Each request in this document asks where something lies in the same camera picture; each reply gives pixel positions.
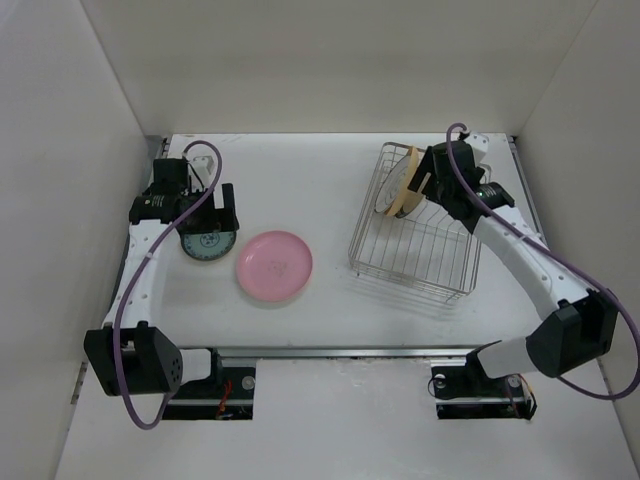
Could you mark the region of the pink plate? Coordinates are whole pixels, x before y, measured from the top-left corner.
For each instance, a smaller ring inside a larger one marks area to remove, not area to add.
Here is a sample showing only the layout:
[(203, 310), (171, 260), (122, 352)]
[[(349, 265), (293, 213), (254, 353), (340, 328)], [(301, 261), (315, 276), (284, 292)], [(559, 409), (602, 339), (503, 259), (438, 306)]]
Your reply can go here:
[(241, 289), (254, 300), (269, 303), (293, 299), (305, 288), (312, 271), (313, 256), (307, 243), (282, 230), (254, 236), (236, 261)]

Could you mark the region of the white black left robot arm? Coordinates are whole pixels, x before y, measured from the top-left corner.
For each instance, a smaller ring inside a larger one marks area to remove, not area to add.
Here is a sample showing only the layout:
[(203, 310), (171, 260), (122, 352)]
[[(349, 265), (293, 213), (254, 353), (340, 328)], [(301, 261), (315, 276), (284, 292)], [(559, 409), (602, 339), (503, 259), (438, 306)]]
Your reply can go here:
[(197, 261), (216, 261), (235, 244), (239, 222), (234, 188), (223, 184), (221, 206), (212, 193), (220, 174), (216, 153), (157, 159), (152, 182), (135, 198), (115, 298), (102, 326), (84, 339), (85, 353), (107, 395), (120, 395), (120, 377), (132, 395), (174, 394), (189, 383), (209, 397), (223, 387), (214, 349), (179, 347), (157, 326), (173, 257), (184, 252)]

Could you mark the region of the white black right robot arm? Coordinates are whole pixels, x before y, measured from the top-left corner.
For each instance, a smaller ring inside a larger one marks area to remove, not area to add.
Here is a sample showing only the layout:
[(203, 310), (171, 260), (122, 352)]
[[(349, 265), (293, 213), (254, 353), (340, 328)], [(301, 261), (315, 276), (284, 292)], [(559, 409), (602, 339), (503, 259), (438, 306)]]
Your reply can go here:
[(424, 152), (409, 188), (443, 207), (500, 259), (533, 303), (540, 325), (530, 334), (498, 340), (468, 354), (465, 386), (487, 393), (499, 379), (538, 371), (558, 378), (609, 352), (618, 310), (601, 291), (549, 257), (513, 197), (485, 182), (466, 141)]

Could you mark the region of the black blue patterned plate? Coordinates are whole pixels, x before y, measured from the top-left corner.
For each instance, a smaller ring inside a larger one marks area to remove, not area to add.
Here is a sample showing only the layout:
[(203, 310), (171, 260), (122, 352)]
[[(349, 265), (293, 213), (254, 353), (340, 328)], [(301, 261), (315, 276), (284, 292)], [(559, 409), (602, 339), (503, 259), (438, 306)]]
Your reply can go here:
[(181, 237), (184, 253), (197, 261), (216, 261), (227, 255), (235, 245), (237, 235), (231, 232), (185, 234)]

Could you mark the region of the metal wire dish rack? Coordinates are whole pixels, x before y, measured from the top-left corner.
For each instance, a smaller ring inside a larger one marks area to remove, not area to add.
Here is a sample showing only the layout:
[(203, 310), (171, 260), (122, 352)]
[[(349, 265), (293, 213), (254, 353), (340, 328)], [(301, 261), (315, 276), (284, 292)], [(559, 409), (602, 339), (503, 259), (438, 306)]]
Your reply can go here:
[(384, 182), (409, 153), (405, 144), (382, 145), (349, 245), (350, 266), (359, 275), (448, 300), (461, 298), (476, 287), (479, 241), (441, 206), (426, 200), (403, 218), (375, 210)]

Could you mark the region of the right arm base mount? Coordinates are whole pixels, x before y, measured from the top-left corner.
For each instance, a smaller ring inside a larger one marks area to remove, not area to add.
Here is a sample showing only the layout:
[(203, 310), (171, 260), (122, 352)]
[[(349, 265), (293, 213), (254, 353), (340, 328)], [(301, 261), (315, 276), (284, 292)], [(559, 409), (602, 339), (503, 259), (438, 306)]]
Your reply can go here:
[(432, 365), (428, 391), (435, 399), (439, 420), (530, 421), (538, 408), (521, 375), (491, 379), (476, 375), (466, 365)]

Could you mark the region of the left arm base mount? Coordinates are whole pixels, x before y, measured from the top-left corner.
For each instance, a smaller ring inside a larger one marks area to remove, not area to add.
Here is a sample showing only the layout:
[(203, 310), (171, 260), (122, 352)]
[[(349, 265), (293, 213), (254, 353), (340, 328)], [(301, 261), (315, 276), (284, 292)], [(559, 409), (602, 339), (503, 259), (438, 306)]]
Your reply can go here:
[(165, 421), (249, 421), (253, 419), (256, 361), (215, 357), (213, 373), (183, 384), (169, 401)]

